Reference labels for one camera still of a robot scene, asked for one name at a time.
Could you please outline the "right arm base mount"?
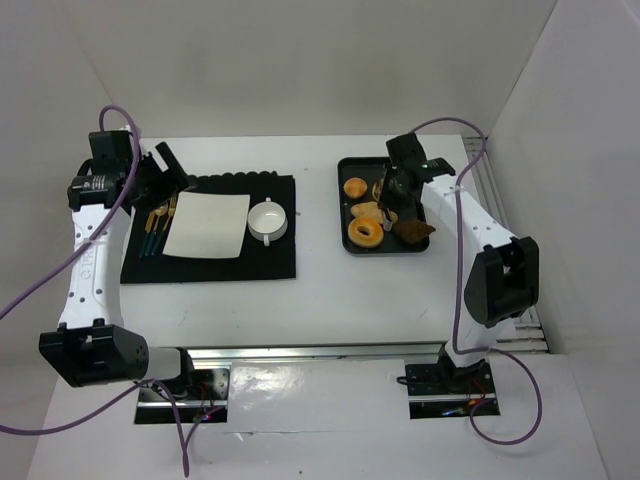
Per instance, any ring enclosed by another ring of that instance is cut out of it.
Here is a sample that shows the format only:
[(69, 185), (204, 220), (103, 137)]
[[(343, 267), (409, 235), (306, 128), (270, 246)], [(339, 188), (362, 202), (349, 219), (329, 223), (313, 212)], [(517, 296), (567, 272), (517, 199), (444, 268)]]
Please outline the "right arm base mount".
[(406, 364), (405, 373), (396, 382), (406, 388), (412, 420), (498, 416), (500, 407), (492, 370), (487, 362), (462, 378), (445, 380), (438, 366)]

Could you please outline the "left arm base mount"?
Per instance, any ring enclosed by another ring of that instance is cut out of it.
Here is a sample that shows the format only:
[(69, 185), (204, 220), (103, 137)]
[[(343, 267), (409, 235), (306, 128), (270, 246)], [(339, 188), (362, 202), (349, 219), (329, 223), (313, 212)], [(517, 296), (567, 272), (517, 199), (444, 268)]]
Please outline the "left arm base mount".
[[(210, 366), (194, 366), (186, 383), (178, 379), (166, 382), (176, 402), (180, 421), (192, 425), (222, 424), (228, 419), (228, 398), (231, 365), (213, 363)], [(158, 386), (139, 391), (134, 416), (136, 425), (174, 424), (175, 418), (170, 397)]]

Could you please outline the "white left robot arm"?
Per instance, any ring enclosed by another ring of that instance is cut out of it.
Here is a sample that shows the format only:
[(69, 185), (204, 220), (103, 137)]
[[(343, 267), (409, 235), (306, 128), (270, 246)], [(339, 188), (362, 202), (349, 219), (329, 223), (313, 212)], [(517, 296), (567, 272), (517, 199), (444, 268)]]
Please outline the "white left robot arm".
[(67, 190), (74, 226), (74, 260), (66, 303), (39, 352), (72, 387), (160, 380), (175, 389), (193, 363), (185, 349), (151, 347), (126, 329), (120, 277), (132, 212), (152, 210), (194, 182), (167, 143), (154, 153), (133, 146), (126, 130), (89, 135), (92, 156)]

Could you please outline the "dark orange ring doughnut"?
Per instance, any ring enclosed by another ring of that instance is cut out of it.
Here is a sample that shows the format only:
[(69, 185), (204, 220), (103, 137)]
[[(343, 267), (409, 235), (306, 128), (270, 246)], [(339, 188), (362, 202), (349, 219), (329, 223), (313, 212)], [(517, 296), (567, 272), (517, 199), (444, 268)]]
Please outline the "dark orange ring doughnut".
[(376, 202), (378, 202), (380, 200), (383, 184), (384, 184), (384, 180), (383, 179), (379, 179), (372, 186), (371, 196), (372, 196), (373, 200), (376, 201)]

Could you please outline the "steel serving tongs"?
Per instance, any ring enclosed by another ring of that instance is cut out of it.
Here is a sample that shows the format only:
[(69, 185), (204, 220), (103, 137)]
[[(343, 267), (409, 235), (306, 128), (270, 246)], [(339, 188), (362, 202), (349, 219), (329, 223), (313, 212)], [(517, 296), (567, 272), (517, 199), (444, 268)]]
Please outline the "steel serving tongs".
[(390, 193), (390, 180), (391, 174), (388, 169), (384, 170), (381, 179), (384, 180), (380, 200), (377, 202), (379, 210), (382, 212), (383, 223), (382, 227), (386, 232), (390, 232), (393, 228), (394, 220), (391, 215), (391, 210), (388, 206), (388, 198)]

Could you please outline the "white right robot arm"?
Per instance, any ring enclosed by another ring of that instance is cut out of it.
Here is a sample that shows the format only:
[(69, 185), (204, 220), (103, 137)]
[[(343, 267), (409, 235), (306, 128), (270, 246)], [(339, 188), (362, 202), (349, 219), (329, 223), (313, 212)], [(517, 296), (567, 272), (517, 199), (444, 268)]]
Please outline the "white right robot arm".
[(457, 249), (453, 332), (444, 355), (469, 369), (487, 355), (504, 330), (539, 299), (539, 246), (500, 225), (462, 186), (444, 159), (429, 159), (414, 133), (386, 142), (380, 205), (400, 210), (419, 203), (455, 234)]

